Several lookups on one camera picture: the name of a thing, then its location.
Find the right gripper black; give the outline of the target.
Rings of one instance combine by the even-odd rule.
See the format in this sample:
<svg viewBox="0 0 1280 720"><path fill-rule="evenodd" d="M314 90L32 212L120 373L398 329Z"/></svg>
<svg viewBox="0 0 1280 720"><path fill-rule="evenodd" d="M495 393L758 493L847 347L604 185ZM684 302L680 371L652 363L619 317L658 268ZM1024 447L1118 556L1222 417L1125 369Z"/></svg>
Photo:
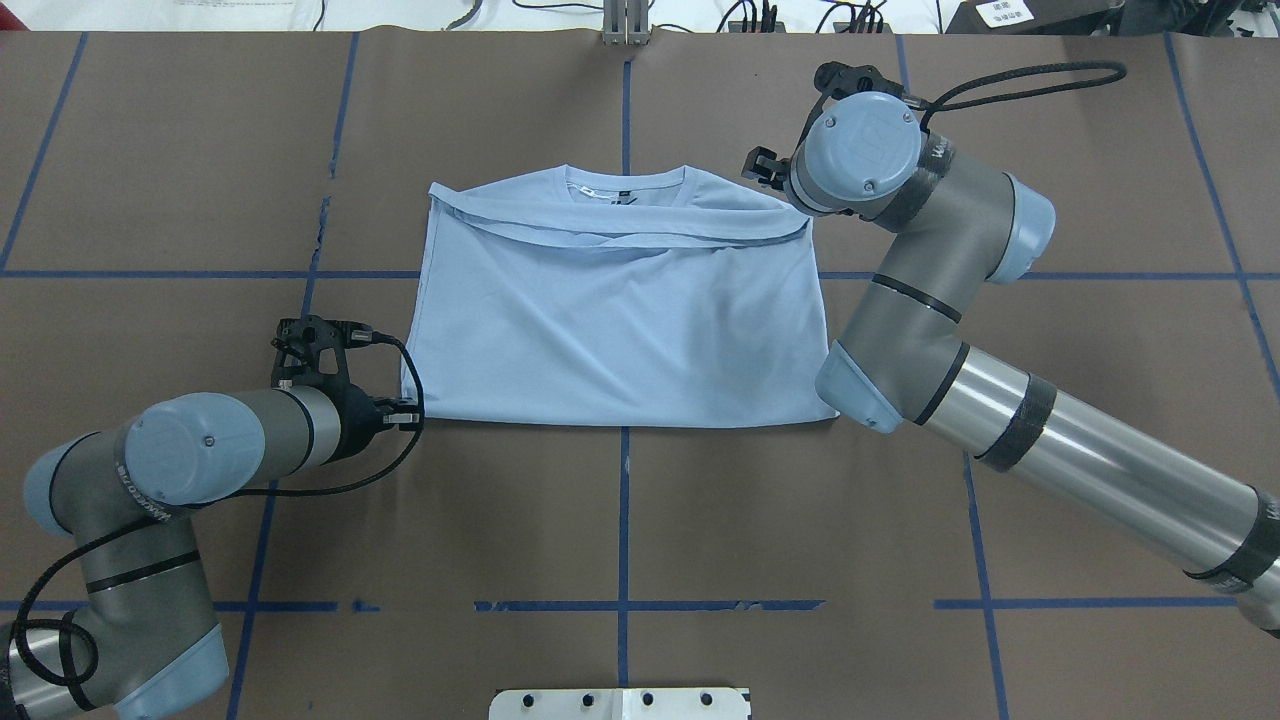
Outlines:
<svg viewBox="0 0 1280 720"><path fill-rule="evenodd" d="M778 156L767 147L754 147L744 161L742 178L780 193L792 193L791 170L790 158Z"/></svg>

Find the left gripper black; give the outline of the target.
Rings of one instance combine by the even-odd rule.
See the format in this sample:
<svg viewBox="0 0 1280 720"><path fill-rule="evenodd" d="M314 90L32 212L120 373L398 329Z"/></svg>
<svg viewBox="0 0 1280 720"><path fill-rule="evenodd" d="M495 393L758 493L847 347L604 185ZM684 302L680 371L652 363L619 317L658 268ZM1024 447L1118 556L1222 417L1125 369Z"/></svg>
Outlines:
<svg viewBox="0 0 1280 720"><path fill-rule="evenodd" d="M353 457L385 430L420 430L420 404L412 397L375 397L358 386L325 386L325 396L337 410L339 436L326 462Z"/></svg>

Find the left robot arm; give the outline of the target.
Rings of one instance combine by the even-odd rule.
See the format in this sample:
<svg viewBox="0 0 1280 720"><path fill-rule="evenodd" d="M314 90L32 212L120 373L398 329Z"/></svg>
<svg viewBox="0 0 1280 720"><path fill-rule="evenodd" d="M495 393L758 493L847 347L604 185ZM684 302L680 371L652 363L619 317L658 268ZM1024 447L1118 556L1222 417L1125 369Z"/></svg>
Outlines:
<svg viewBox="0 0 1280 720"><path fill-rule="evenodd" d="M374 400L352 387L348 400L340 409L301 386L183 395L40 457L26 507L76 542L87 603L55 620L22 606L3 626L3 716L111 707L120 719L165 719L214 694L230 670L191 518L419 424L416 393Z"/></svg>

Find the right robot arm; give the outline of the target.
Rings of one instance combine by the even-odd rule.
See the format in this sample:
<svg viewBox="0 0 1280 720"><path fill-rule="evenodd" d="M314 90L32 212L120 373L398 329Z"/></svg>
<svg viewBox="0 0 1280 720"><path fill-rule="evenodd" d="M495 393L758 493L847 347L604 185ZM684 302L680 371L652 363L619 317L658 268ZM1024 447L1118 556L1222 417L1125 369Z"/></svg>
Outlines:
<svg viewBox="0 0 1280 720"><path fill-rule="evenodd" d="M978 466L1070 503L1230 598L1277 634L1277 497L1096 407L1106 389L1153 398L1149 370L1192 386L1256 379L1257 361L1192 340L1175 302L1189 281L1134 281L1126 295L997 310L989 284L1019 282L1050 245L1053 204L925 128L897 91L820 96L791 158L754 149L742 173L813 217L855 217L893 236L817 392L864 427L913 424Z"/></svg>

